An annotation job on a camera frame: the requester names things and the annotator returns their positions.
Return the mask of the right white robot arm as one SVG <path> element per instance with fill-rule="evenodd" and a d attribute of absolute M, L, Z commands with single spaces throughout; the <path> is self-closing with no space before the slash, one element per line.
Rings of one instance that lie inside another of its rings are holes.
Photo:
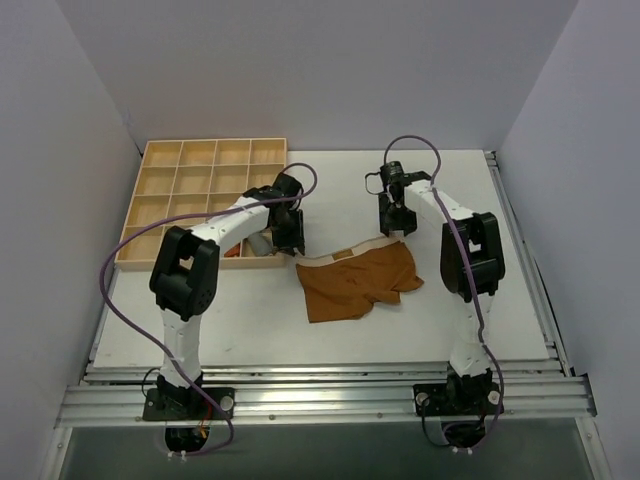
<path fill-rule="evenodd" d="M 377 174 L 383 235 L 408 236 L 420 219 L 440 231 L 440 277 L 461 309 L 449 357 L 456 380 L 445 386 L 444 400 L 453 411 L 467 412 L 480 400 L 477 383 L 492 382 L 486 332 L 493 297 L 506 272 L 497 218 L 461 205 L 436 188 L 429 174 L 407 173 L 398 161 L 383 163 Z"/>

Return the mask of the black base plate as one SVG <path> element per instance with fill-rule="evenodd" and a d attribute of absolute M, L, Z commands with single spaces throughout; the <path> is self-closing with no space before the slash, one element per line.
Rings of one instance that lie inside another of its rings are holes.
<path fill-rule="evenodd" d="M 189 389 L 184 396 L 170 395 L 166 390 L 151 388 L 146 392 L 142 412 L 144 421 L 223 420 L 233 417 L 236 390 L 229 387 L 204 387 L 204 392 L 218 403 L 214 408 L 198 392 Z"/>
<path fill-rule="evenodd" d="M 418 383 L 412 386 L 414 408 L 418 416 L 457 417 L 502 414 L 498 386 L 488 389 L 448 387 L 445 383 Z"/>

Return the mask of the aluminium rail frame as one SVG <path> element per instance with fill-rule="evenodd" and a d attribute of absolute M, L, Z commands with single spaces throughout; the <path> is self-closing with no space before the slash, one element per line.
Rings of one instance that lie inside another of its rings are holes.
<path fill-rule="evenodd" d="M 439 181 L 498 218 L 506 277 L 487 338 L 505 378 L 504 413 L 475 453 L 432 447 L 413 388 L 445 378 L 457 307 L 439 279 L 437 235 L 410 248 L 423 288 L 359 321 L 312 325 L 294 272 L 227 270 L 203 322 L 205 379 L 235 389 L 219 452 L 181 460 L 142 418 L 140 383 L 160 353 L 105 315 L 93 362 L 63 399 L 46 479 L 607 479 L 586 376 L 575 375 L 492 153 L 447 150 Z"/>

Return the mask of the grey rolled sock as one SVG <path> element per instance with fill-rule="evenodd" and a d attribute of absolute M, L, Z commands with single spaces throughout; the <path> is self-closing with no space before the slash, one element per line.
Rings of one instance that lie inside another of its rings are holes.
<path fill-rule="evenodd" d="M 274 253 L 274 247 L 271 240 L 261 234 L 254 233 L 245 240 L 245 255 L 254 257 L 267 257 Z"/>

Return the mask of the orange rolled item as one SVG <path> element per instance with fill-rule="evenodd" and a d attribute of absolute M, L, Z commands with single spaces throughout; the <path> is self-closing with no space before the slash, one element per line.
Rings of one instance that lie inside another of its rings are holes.
<path fill-rule="evenodd" d="M 239 257 L 241 255 L 241 245 L 237 244 L 231 249 L 229 249 L 224 256 L 227 258 Z"/>

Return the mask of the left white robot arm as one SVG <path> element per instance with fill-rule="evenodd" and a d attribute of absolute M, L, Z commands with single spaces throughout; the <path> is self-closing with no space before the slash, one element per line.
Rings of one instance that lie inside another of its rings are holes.
<path fill-rule="evenodd" d="M 268 230 L 272 251 L 305 253 L 303 187 L 286 175 L 271 186 L 246 191 L 225 212 L 203 223 L 173 226 L 164 234 L 150 279 L 150 290 L 162 312 L 164 346 L 169 350 L 159 385 L 170 388 L 166 408 L 179 419 L 194 417 L 202 395 L 199 340 L 201 319 L 214 300 L 220 260 L 232 247 Z"/>

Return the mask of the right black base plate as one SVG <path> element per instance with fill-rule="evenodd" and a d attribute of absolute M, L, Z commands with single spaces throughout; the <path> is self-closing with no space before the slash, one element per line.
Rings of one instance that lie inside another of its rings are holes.
<path fill-rule="evenodd" d="M 502 414 L 498 386 L 488 389 L 448 387 L 445 383 L 418 383 L 412 386 L 414 408 L 418 416 L 457 417 Z"/>

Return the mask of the brown underwear cream waistband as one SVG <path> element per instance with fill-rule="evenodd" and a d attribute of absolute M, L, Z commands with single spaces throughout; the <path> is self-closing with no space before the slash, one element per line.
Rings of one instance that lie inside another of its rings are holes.
<path fill-rule="evenodd" d="M 406 244 L 378 237 L 316 258 L 296 261 L 311 324 L 357 320 L 377 303 L 398 305 L 424 284 Z"/>

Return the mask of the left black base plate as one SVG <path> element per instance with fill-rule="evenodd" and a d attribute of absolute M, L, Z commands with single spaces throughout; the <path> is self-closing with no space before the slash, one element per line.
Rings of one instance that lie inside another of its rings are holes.
<path fill-rule="evenodd" d="M 189 389 L 184 396 L 170 395 L 166 390 L 151 388 L 146 392 L 142 412 L 144 421 L 223 420 L 233 417 L 236 390 L 229 387 L 204 387 L 204 392 L 218 403 L 214 408 L 198 392 Z"/>

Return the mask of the wooden compartment tray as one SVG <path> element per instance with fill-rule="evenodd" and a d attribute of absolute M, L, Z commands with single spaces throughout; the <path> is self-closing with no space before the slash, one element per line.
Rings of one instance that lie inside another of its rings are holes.
<path fill-rule="evenodd" d="M 168 217 L 217 212 L 234 204 L 246 190 L 272 184 L 287 164 L 286 138 L 152 140 L 145 147 L 121 240 Z M 195 226 L 204 219 L 183 219 L 143 233 L 124 246 L 115 259 L 123 271 L 153 268 L 166 230 Z M 277 268 L 282 254 L 221 259 L 221 269 Z"/>

